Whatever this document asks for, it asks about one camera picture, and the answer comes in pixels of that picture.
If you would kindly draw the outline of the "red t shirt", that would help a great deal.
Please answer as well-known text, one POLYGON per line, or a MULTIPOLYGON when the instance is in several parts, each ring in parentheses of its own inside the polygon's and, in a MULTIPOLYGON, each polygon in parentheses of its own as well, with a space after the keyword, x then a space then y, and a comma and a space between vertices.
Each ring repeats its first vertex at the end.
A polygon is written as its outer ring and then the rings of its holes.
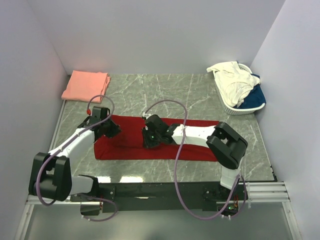
MULTIPOLYGON (((142 128, 145 121, 137 116, 112 115, 111 119, 120 126, 121 132, 112 138, 100 137, 94 143, 94 156, 97 160, 174 160, 179 145, 161 144, 155 148, 143 147, 142 128)), ((192 127, 215 126, 219 121, 192 120, 186 124, 192 127)), ((203 146, 183 144, 179 155, 183 161, 218 162, 212 151, 203 146)))

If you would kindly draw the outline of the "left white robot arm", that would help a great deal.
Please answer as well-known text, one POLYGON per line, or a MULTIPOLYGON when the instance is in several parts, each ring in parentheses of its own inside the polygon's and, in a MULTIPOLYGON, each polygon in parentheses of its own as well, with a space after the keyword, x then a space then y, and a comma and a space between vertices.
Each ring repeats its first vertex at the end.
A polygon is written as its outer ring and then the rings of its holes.
POLYGON ((60 146, 48 153, 34 156, 28 193, 41 198, 64 201, 68 196, 82 194, 88 201, 100 195, 98 178, 89 175, 72 176, 71 161, 80 157, 101 137, 113 138, 121 132, 111 119, 111 110, 94 106, 75 132, 60 146))

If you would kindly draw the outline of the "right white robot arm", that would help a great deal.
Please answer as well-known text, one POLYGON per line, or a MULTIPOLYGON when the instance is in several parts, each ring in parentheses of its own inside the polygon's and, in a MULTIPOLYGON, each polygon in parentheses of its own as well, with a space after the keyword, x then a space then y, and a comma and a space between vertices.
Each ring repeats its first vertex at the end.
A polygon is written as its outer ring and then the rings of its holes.
POLYGON ((190 126, 184 123, 168 125, 156 114, 142 115, 143 147, 152 149, 164 145, 190 145, 209 149, 222 166, 219 193, 230 200, 237 194, 234 185, 248 142, 225 122, 211 126, 190 126))

